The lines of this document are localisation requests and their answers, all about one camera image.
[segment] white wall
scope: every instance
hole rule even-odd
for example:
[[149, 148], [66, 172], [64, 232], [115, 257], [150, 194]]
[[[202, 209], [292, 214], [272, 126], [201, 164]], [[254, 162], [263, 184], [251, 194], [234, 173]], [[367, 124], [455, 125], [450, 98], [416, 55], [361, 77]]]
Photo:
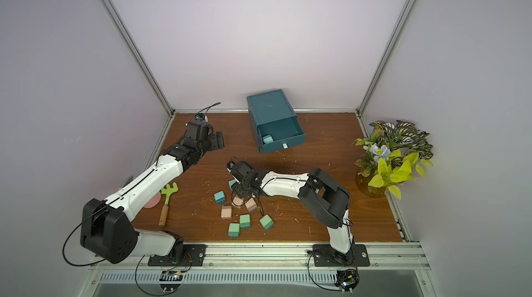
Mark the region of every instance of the white wall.
[[[98, 0], [0, 0], [0, 289], [72, 296], [83, 205], [143, 171], [167, 116]], [[90, 253], [79, 231], [71, 261]]]
[[529, 296], [531, 0], [419, 0], [366, 122], [430, 133], [400, 208], [445, 296]]
[[405, 1], [113, 0], [176, 109], [277, 88], [293, 107], [357, 107]]

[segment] wooden tabletop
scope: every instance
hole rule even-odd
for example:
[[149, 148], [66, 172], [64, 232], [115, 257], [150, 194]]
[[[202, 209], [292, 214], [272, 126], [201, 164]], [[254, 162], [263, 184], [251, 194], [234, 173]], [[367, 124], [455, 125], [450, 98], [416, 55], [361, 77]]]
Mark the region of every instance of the wooden tabletop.
[[[163, 148], [169, 147], [185, 132], [191, 114], [177, 114]], [[214, 194], [223, 191], [230, 202], [228, 182], [232, 176], [226, 164], [231, 156], [247, 161], [257, 171], [273, 170], [281, 174], [303, 174], [320, 168], [330, 174], [351, 193], [349, 218], [356, 242], [402, 241], [386, 197], [370, 198], [358, 190], [355, 176], [359, 168], [353, 162], [363, 153], [353, 141], [362, 136], [355, 114], [297, 114], [306, 134], [303, 145], [278, 152], [259, 154], [248, 114], [209, 114], [215, 131], [222, 131], [225, 148], [208, 152], [198, 165], [191, 167], [175, 181], [179, 191], [170, 197], [167, 225], [158, 226], [164, 196], [153, 208], [143, 208], [133, 221], [138, 229], [172, 231], [185, 240], [221, 241], [329, 241], [326, 227], [319, 223], [301, 201], [285, 196], [261, 197], [265, 214], [274, 226], [265, 231], [259, 223], [258, 210], [251, 213], [251, 227], [241, 229], [240, 237], [231, 239], [229, 223], [238, 222], [240, 214], [248, 214], [245, 206], [233, 207], [232, 218], [222, 219], [221, 206]]]

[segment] pink disc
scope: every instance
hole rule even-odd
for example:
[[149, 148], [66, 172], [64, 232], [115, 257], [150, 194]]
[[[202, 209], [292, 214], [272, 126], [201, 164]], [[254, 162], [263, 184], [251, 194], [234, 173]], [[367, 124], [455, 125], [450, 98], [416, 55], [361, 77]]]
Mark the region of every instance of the pink disc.
[[153, 198], [151, 198], [148, 202], [146, 202], [146, 204], [144, 205], [144, 208], [155, 207], [159, 203], [160, 200], [161, 200], [161, 192], [157, 192], [157, 194], [155, 194]]

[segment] vent grille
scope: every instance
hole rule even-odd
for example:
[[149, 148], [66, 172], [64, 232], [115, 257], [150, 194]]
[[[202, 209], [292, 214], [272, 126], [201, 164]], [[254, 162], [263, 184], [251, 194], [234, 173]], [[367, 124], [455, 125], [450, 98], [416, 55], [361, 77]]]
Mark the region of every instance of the vent grille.
[[[139, 283], [163, 283], [168, 281], [182, 281], [187, 284], [313, 284], [306, 270], [191, 270], [183, 274], [183, 279], [164, 277], [161, 270], [139, 270]], [[334, 284], [336, 271], [313, 270], [312, 278], [318, 284]], [[134, 270], [106, 270], [100, 283], [130, 284], [135, 281]]]

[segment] wooden handle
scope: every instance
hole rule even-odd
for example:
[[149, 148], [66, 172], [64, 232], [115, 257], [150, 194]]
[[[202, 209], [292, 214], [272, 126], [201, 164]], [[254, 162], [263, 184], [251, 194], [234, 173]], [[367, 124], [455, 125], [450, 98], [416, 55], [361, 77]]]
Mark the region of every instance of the wooden handle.
[[168, 205], [165, 204], [163, 206], [163, 210], [161, 211], [161, 219], [159, 220], [159, 227], [164, 227], [166, 225], [166, 215], [168, 214]]

